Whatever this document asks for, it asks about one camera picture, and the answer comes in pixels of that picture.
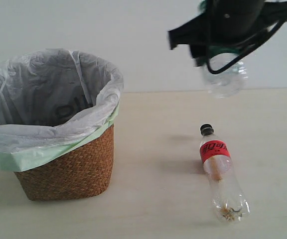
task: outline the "trash bag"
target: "trash bag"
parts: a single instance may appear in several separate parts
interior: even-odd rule
[[[0,169],[26,171],[98,138],[118,114],[124,80],[112,63],[47,49],[0,65]]]

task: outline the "table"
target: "table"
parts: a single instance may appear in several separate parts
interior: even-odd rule
[[[199,156],[210,123],[228,144],[251,215],[220,224]],[[31,202],[0,171],[0,239],[287,238],[287,89],[124,94],[115,164],[100,196]]]

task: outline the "black bottle cap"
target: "black bottle cap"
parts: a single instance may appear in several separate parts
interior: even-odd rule
[[[200,131],[203,136],[211,135],[214,132],[212,126],[208,123],[201,126]]]

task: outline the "red label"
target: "red label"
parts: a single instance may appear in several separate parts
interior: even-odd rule
[[[227,157],[230,157],[225,142],[218,140],[212,140],[202,145],[200,148],[200,155],[202,163],[204,163],[208,158],[216,155],[225,155]]]

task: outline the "woven basket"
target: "woven basket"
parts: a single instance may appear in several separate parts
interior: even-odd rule
[[[99,138],[45,165],[15,172],[33,201],[97,196],[109,185],[114,161],[114,126]]]

